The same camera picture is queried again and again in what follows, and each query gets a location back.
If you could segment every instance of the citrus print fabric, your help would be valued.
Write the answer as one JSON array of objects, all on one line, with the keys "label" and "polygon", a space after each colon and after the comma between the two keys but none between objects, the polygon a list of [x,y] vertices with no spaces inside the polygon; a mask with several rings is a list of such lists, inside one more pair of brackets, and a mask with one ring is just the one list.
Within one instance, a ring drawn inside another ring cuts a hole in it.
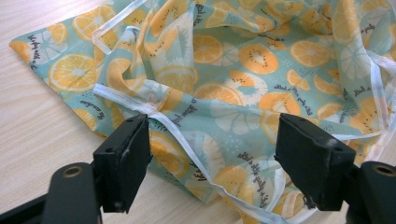
[{"label": "citrus print fabric", "polygon": [[203,202],[220,195],[244,223],[314,212],[274,160],[280,113],[343,140],[357,164],[396,126],[387,0],[107,0],[10,46],[95,133],[148,114],[149,169]]}]

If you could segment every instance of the wooden table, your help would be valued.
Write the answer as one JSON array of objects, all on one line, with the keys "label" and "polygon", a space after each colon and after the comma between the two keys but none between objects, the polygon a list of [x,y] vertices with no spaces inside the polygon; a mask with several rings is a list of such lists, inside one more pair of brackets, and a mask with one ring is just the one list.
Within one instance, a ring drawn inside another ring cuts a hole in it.
[{"label": "wooden table", "polygon": [[[60,167],[92,160],[103,139],[91,133],[60,96],[8,46],[19,35],[94,9],[103,0],[0,1],[0,214],[47,192]],[[392,148],[381,161],[395,165]],[[305,223],[345,223],[343,213],[318,212]],[[148,173],[129,215],[105,223],[242,223],[221,199],[200,203]]]}]

